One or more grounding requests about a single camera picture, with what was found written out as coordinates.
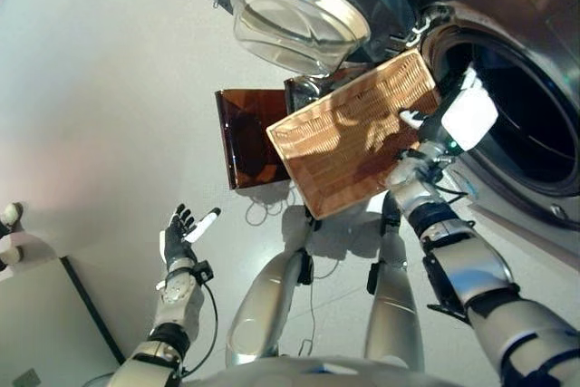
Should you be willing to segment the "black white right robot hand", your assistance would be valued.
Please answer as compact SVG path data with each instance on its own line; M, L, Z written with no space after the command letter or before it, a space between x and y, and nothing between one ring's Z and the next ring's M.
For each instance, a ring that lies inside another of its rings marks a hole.
M498 109L475 66L448 81L432 114L399 111L399 118L418 132L420 142L439 143L451 155L474 149L498 119Z

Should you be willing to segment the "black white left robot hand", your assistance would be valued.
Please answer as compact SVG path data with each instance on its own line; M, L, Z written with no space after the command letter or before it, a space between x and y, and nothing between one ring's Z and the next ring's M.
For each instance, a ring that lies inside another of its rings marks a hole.
M185 204L177 206L168 225L159 233L159 253L167 272L180 260L197 260L193 244L207 232L220 214L220 208L212 208L202 219L196 220Z

